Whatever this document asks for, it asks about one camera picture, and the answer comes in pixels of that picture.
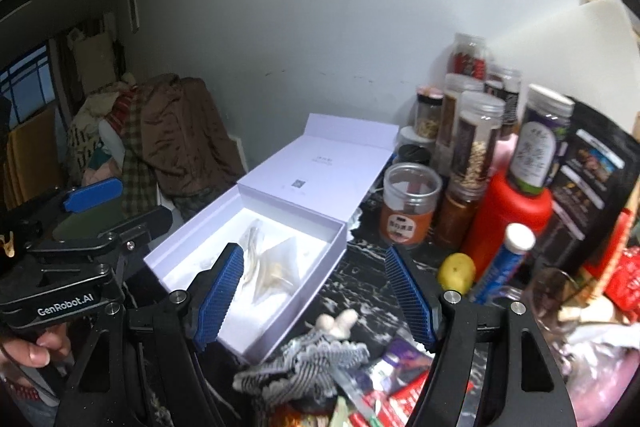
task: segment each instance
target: white box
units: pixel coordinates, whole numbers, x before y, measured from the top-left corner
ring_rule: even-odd
[[[340,261],[346,224],[394,149],[395,125],[309,115],[303,136],[244,176],[146,256],[168,291],[186,289],[202,265],[238,242],[259,218],[262,251],[298,244],[300,288],[252,304],[253,288],[232,302],[218,340],[249,363],[278,346]]]

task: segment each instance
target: candy wrapper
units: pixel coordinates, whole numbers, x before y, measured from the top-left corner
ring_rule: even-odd
[[[431,362],[433,356],[419,351],[404,338],[395,337],[382,358],[350,371],[350,376],[363,395],[376,391],[379,397],[387,397],[428,371]]]
[[[384,427],[404,427],[407,424],[414,412],[415,405],[418,403],[428,374],[428,372],[423,373],[408,386],[397,391],[388,399],[376,399],[378,393],[375,391],[365,397],[365,401],[378,411],[378,420],[380,420]],[[472,387],[473,384],[469,382],[466,391],[468,392]],[[369,427],[369,424],[360,413],[354,413],[349,416],[349,421],[353,427]]]
[[[618,261],[605,294],[623,312],[640,305],[640,247],[626,248]]]

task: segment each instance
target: metal screw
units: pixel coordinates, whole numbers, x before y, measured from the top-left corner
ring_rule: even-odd
[[[104,307],[104,311],[107,315],[115,315],[120,311],[120,305],[117,302],[110,302]]]
[[[174,304],[180,304],[187,300],[187,292],[184,290],[176,290],[169,293],[169,300]]]
[[[449,304],[458,304],[460,301],[462,301],[462,296],[460,296],[460,294],[456,291],[447,290],[446,292],[444,292],[444,299]]]
[[[516,315],[524,315],[524,312],[527,311],[527,307],[520,301],[515,301],[511,303],[511,311]]]

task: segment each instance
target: red bottle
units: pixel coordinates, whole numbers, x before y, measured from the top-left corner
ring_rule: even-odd
[[[504,239],[510,223],[522,223],[540,235],[551,218],[553,199],[545,188],[536,197],[523,196],[508,184],[504,172],[498,172],[489,183],[484,200],[466,234],[461,252],[476,264],[476,281],[491,263]]]

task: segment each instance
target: pile of clothes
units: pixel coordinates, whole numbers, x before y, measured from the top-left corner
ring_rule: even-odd
[[[170,200],[190,219],[244,173],[238,149],[202,79],[123,78],[89,95],[74,118],[70,181],[87,186],[116,176],[126,217]]]

